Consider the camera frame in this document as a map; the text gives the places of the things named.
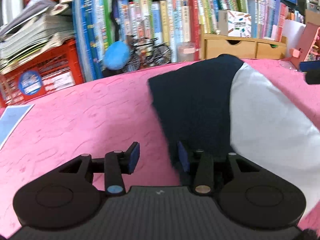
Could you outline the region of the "cardboard box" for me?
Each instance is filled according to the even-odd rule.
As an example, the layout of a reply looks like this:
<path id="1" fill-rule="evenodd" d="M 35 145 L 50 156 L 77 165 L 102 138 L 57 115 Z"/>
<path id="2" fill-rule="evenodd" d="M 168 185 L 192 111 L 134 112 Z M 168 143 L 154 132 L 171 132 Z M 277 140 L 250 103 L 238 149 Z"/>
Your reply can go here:
<path id="1" fill-rule="evenodd" d="M 320 12 L 319 10 L 305 10 L 305 23 L 312 23 L 314 25 L 320 26 Z"/>

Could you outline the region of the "pink toy house frame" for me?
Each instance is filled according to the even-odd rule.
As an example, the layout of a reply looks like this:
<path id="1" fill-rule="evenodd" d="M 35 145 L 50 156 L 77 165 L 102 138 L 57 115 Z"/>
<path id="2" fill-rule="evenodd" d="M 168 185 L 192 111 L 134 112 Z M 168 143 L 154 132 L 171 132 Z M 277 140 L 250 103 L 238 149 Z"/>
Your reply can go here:
<path id="1" fill-rule="evenodd" d="M 296 69 L 307 61 L 309 54 L 319 56 L 319 25 L 308 22 L 295 48 L 290 49 L 290 61 Z"/>

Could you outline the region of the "stack of papers and booklets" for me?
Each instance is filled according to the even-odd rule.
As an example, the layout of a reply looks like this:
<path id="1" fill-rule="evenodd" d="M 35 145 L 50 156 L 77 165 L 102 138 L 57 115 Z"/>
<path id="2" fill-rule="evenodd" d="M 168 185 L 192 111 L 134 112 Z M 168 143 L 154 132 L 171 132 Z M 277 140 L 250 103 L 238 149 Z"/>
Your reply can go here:
<path id="1" fill-rule="evenodd" d="M 22 12 L 1 29 L 1 71 L 9 72 L 73 36 L 69 4 L 30 0 Z"/>

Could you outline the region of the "miniature black bicycle model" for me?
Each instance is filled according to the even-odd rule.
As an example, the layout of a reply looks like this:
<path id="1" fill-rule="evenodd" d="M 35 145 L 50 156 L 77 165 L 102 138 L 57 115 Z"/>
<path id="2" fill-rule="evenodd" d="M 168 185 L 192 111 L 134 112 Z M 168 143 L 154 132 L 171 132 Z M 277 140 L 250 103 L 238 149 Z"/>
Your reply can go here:
<path id="1" fill-rule="evenodd" d="M 122 72 L 161 66 L 171 62 L 171 48 L 164 42 L 156 43 L 158 38 L 134 38 L 129 42 L 130 57 Z"/>

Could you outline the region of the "red plastic crate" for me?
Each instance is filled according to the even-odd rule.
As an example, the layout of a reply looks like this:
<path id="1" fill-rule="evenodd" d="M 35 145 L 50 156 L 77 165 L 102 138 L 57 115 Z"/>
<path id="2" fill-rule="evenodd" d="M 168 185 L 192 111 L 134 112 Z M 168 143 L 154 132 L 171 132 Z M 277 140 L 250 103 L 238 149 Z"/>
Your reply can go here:
<path id="1" fill-rule="evenodd" d="M 1 107 L 21 105 L 85 82 L 74 38 L 11 70 L 1 70 Z"/>

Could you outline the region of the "blue plush ball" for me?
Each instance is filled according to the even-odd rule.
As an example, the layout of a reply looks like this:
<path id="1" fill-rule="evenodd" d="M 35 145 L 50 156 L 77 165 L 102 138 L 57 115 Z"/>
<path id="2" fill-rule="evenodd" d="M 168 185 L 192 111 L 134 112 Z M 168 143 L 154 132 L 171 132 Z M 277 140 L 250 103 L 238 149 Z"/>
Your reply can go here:
<path id="1" fill-rule="evenodd" d="M 103 66 L 108 70 L 120 70 L 127 64 L 129 58 L 129 46 L 122 41 L 116 41 L 105 51 Z"/>

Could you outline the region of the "white and navy jacket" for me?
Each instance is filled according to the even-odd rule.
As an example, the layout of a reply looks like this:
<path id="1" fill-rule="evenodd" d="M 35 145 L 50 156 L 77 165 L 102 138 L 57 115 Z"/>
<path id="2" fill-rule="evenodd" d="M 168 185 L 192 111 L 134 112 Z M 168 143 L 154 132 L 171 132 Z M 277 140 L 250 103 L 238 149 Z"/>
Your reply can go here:
<path id="1" fill-rule="evenodd" d="M 223 54 L 148 80 L 153 107 L 183 184 L 178 143 L 217 157 L 235 152 L 319 202 L 319 129 L 263 74 Z"/>

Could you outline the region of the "white pencil pattern box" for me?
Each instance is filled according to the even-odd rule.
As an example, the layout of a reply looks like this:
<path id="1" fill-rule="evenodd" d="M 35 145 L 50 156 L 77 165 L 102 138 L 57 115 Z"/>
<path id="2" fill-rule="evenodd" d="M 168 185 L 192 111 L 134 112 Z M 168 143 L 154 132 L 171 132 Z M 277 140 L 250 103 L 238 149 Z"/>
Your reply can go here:
<path id="1" fill-rule="evenodd" d="M 218 28 L 220 34 L 224 36 L 251 37 L 251 15 L 232 10 L 220 10 Z"/>

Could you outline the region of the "small clear plastic jar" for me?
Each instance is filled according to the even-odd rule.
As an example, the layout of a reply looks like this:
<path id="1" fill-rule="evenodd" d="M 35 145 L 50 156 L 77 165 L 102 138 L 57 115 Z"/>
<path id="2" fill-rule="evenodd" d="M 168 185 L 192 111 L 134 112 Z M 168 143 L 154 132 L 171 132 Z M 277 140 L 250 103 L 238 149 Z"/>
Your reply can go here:
<path id="1" fill-rule="evenodd" d="M 193 42 L 182 42 L 177 45 L 178 62 L 192 62 L 195 60 L 195 44 Z"/>

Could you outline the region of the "wooden drawer organizer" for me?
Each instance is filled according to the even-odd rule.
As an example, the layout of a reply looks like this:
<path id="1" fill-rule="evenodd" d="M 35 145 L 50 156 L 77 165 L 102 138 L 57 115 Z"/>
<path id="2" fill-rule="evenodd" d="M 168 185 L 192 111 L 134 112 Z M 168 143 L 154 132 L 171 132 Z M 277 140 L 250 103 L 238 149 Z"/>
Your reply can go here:
<path id="1" fill-rule="evenodd" d="M 215 34 L 202 34 L 200 59 L 211 59 L 221 54 L 234 55 L 240 59 L 272 59 L 285 57 L 287 38 L 276 42 L 267 39 L 248 37 L 228 37 Z"/>

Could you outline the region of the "light blue notebook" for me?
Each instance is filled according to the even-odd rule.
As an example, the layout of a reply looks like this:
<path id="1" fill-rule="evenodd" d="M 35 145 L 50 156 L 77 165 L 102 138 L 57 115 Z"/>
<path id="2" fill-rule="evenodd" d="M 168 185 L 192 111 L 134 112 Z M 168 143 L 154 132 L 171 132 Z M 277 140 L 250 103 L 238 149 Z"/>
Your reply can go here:
<path id="1" fill-rule="evenodd" d="M 3 148 L 15 128 L 33 108 L 32 105 L 8 106 L 5 108 L 0 120 L 0 150 Z"/>

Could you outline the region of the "row of upright books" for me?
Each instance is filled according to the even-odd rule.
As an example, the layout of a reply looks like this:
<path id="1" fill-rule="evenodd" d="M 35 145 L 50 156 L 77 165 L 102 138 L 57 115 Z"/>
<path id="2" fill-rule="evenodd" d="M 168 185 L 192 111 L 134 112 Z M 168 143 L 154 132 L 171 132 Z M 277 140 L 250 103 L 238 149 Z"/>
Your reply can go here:
<path id="1" fill-rule="evenodd" d="M 276 42 L 283 37 L 287 6 L 281 0 L 72 0 L 76 47 L 86 81 L 123 73 L 108 70 L 103 58 L 116 41 L 129 46 L 134 38 L 158 38 L 172 51 L 177 63 L 177 45 L 195 44 L 200 59 L 202 34 L 221 35 L 219 11 L 232 10 L 251 15 L 249 38 Z"/>

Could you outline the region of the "pink bunny table mat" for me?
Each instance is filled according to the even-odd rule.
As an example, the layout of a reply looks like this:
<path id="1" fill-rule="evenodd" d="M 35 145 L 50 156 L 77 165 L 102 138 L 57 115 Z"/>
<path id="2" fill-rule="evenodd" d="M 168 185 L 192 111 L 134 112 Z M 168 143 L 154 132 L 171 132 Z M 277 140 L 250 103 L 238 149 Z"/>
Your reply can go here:
<path id="1" fill-rule="evenodd" d="M 318 239 L 306 220 L 319 216 L 319 202 L 299 223 L 263 230 L 228 218 L 210 196 L 181 182 L 153 107 L 148 80 L 181 66 L 140 70 L 65 89 L 33 102 L 1 150 L 1 239 Z M 16 192 L 76 158 L 103 158 L 140 144 L 126 193 L 109 197 L 89 220 L 56 230 L 21 226 L 13 208 Z"/>

